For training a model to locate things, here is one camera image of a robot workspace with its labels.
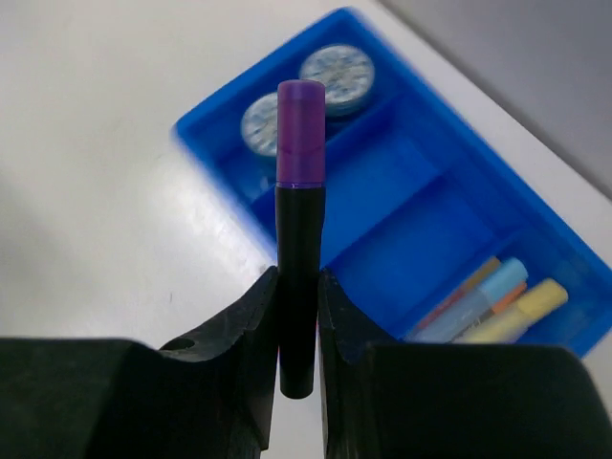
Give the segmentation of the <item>light blue highlighter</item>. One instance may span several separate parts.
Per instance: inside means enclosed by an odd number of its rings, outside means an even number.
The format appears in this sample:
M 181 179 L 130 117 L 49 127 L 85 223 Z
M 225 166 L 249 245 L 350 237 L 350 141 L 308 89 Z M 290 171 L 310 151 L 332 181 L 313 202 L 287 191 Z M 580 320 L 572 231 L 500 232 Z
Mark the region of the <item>light blue highlighter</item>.
M 527 277 L 527 269 L 520 260 L 515 257 L 507 259 L 411 339 L 419 342 L 452 341 L 482 314 L 525 282 Z

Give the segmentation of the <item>orange cap peach highlighter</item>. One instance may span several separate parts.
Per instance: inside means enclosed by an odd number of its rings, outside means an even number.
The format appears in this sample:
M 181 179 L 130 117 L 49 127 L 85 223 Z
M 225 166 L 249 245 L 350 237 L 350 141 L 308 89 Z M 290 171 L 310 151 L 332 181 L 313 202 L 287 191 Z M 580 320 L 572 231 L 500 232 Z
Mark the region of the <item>orange cap peach highlighter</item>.
M 412 334 L 416 334 L 417 332 L 425 329 L 435 318 L 441 315 L 456 301 L 465 296 L 475 286 L 493 273 L 500 264 L 501 262 L 497 257 L 490 258 L 467 279 L 465 279 L 458 287 L 456 287 L 444 300 L 436 305 L 424 318 L 422 318 L 412 330 Z

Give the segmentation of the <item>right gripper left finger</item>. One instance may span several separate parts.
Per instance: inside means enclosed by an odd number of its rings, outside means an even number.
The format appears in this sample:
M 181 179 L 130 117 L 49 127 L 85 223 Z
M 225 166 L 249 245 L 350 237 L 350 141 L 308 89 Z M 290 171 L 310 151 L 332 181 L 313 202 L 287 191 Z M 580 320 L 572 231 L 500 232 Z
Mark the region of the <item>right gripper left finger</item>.
M 160 349 L 3 339 L 5 458 L 256 458 L 270 442 L 276 268 Z

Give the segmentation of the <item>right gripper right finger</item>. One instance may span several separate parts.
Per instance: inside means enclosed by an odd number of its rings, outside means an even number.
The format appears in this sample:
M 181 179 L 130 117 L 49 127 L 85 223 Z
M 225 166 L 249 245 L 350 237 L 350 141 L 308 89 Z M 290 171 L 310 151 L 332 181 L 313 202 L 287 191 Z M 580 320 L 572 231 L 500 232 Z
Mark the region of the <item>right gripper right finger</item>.
M 607 458 L 611 422 L 556 346 L 393 339 L 323 272 L 319 371 L 328 458 Z

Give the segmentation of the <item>pale yellow highlighter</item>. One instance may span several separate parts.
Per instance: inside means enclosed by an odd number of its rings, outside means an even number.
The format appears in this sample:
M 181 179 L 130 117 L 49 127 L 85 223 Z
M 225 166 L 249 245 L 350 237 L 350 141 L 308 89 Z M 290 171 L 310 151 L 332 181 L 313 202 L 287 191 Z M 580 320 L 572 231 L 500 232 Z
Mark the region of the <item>pale yellow highlighter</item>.
M 547 278 L 512 302 L 504 311 L 486 319 L 455 339 L 461 344 L 512 343 L 532 325 L 568 301 L 567 291 Z

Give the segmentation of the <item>clear orange highlighter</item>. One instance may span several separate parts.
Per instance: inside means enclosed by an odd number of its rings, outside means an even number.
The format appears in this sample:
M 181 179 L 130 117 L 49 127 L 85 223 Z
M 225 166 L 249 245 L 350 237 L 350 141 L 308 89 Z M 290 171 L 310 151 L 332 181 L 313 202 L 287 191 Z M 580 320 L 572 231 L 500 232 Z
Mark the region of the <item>clear orange highlighter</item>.
M 480 323 L 493 317 L 497 314 L 503 312 L 510 304 L 512 304 L 515 300 L 517 300 L 527 289 L 527 284 L 525 282 L 521 282 L 516 287 L 514 287 L 509 293 L 503 296 L 500 300 L 498 300 L 495 304 L 491 306 L 489 310 L 484 312 L 478 319 Z

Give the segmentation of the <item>black purple highlighter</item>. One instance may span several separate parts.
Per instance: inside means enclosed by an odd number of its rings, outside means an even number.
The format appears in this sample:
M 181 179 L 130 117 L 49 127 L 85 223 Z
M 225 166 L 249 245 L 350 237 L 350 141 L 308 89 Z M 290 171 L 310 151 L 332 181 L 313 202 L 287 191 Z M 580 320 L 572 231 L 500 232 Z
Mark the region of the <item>black purple highlighter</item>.
M 317 285 L 325 213 L 325 89 L 311 80 L 278 85 L 275 227 L 280 389 L 313 391 Z

